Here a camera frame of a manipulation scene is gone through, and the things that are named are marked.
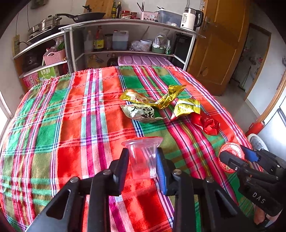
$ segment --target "black frying pan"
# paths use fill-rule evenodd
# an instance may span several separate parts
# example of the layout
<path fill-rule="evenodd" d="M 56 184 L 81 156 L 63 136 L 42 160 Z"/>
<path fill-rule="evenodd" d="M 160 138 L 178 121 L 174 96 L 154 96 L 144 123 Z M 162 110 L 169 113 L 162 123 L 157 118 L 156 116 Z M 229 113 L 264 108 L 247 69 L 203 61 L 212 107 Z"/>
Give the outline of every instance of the black frying pan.
<path fill-rule="evenodd" d="M 102 19 L 105 13 L 101 12 L 91 12 L 90 6 L 83 6 L 88 10 L 87 13 L 79 14 L 79 15 L 70 15 L 70 14 L 55 14 L 55 16 L 66 16 L 75 21 L 76 23 L 82 23 L 91 20 L 99 20 Z"/>

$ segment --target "electric kettle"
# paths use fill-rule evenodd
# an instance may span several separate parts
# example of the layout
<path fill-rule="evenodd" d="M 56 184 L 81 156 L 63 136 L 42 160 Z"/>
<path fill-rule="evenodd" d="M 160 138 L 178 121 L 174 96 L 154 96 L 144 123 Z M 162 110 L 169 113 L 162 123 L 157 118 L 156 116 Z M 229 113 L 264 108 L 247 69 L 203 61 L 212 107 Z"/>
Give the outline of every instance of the electric kettle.
<path fill-rule="evenodd" d="M 195 31 L 197 27 L 202 25 L 203 20 L 204 13 L 202 11 L 186 7 L 185 12 L 183 13 L 180 27 Z"/>

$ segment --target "purple storage bin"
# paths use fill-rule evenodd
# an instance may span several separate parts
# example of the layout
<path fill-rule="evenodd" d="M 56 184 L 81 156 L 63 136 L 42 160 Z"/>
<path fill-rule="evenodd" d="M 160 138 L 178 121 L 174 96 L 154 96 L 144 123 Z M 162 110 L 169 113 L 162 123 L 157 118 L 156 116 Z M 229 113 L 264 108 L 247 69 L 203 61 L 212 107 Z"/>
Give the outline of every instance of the purple storage bin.
<path fill-rule="evenodd" d="M 143 65 L 143 66 L 174 66 L 164 57 L 124 55 L 118 57 L 118 65 Z"/>

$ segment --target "plaid tablecloth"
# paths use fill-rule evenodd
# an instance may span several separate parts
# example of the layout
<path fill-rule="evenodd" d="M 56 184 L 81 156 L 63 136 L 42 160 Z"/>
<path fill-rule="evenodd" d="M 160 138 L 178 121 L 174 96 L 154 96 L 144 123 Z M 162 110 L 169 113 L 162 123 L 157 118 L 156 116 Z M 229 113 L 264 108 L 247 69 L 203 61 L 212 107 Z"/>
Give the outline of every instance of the plaid tablecloth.
<path fill-rule="evenodd" d="M 126 102 L 119 96 L 126 89 L 159 99 L 168 85 L 180 84 L 187 86 L 178 98 L 199 100 L 201 109 L 220 122 L 218 136 L 204 134 L 189 117 L 169 123 L 177 99 L 156 111 L 155 116 L 166 119 L 152 124 L 133 121 L 120 108 Z M 177 168 L 196 178 L 212 175 L 246 215 L 253 214 L 252 203 L 238 192 L 237 176 L 218 165 L 225 142 L 249 147 L 230 114 L 179 68 L 122 66 L 55 78 L 24 96 L 5 133 L 0 158 L 0 203 L 8 221 L 25 230 L 70 177 L 92 177 L 119 158 L 122 141 L 142 136 L 163 137 L 164 154 Z M 110 197 L 112 231 L 171 231 L 173 212 L 174 198 L 162 195 L 158 179 L 133 180 L 130 169 L 122 195 Z"/>

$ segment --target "clear plastic cup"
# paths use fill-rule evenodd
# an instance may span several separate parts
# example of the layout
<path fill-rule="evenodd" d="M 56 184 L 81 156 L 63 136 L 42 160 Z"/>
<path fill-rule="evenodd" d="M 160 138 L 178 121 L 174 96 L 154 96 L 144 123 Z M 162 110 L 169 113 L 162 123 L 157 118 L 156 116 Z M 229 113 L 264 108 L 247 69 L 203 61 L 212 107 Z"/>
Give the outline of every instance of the clear plastic cup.
<path fill-rule="evenodd" d="M 156 149 L 162 141 L 162 137 L 140 137 L 121 143 L 129 150 L 133 179 L 156 177 Z"/>

